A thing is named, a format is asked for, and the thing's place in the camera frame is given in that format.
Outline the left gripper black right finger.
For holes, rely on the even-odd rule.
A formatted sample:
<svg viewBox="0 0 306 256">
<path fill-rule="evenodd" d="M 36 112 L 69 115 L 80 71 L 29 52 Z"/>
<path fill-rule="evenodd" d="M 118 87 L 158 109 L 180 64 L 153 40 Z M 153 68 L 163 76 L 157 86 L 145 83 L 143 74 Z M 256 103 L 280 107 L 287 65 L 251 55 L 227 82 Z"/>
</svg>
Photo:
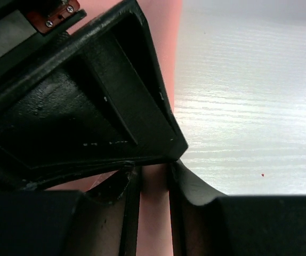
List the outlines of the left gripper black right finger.
<svg viewBox="0 0 306 256">
<path fill-rule="evenodd" d="M 306 255 L 306 195 L 228 196 L 180 161 L 168 186 L 175 255 Z"/>
</svg>

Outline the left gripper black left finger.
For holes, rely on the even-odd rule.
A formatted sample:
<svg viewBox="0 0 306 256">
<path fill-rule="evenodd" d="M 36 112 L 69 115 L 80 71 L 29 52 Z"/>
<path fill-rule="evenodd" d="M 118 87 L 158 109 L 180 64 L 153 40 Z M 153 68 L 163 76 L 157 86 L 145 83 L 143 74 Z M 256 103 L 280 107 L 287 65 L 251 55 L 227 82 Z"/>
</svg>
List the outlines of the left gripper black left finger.
<svg viewBox="0 0 306 256">
<path fill-rule="evenodd" d="M 0 191 L 0 255 L 135 255 L 141 169 L 83 193 Z"/>
</svg>

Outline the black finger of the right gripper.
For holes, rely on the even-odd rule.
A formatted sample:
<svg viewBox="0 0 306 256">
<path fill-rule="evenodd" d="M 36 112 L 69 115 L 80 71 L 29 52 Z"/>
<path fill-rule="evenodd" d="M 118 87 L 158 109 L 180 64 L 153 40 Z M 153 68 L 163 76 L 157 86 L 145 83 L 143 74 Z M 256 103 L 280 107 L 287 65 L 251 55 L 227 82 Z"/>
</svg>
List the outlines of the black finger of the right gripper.
<svg viewBox="0 0 306 256">
<path fill-rule="evenodd" d="M 178 160 L 180 1 L 79 1 L 86 17 L 0 69 L 0 190 Z"/>
</svg>

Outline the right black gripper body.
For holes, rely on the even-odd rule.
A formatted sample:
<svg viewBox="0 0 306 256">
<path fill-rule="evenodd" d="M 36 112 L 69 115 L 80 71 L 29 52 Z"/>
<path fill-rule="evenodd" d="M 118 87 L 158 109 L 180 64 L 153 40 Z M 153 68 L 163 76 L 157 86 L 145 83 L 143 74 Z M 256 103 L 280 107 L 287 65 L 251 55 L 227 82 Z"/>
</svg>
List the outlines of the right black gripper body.
<svg viewBox="0 0 306 256">
<path fill-rule="evenodd" d="M 23 62 L 85 17 L 79 1 L 0 1 L 0 69 Z"/>
</svg>

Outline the pink cloth napkin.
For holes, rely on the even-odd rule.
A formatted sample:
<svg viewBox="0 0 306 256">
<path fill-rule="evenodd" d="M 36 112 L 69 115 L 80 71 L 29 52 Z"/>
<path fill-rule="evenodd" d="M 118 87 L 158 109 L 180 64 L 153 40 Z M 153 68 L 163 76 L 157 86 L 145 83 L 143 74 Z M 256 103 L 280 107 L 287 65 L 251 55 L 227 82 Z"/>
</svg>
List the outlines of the pink cloth napkin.
<svg viewBox="0 0 306 256">
<path fill-rule="evenodd" d="M 178 38 L 181 12 L 178 19 L 176 43 Z M 174 68 L 176 43 L 172 68 L 172 112 L 174 106 Z M 141 189 L 135 255 L 172 255 L 173 253 L 170 200 L 167 188 L 167 173 L 169 170 L 169 164 L 173 162 L 136 166 L 141 169 Z M 42 190 L 10 191 L 78 190 L 86 193 L 119 170 L 120 169 L 96 174 L 74 181 L 69 181 Z"/>
</svg>

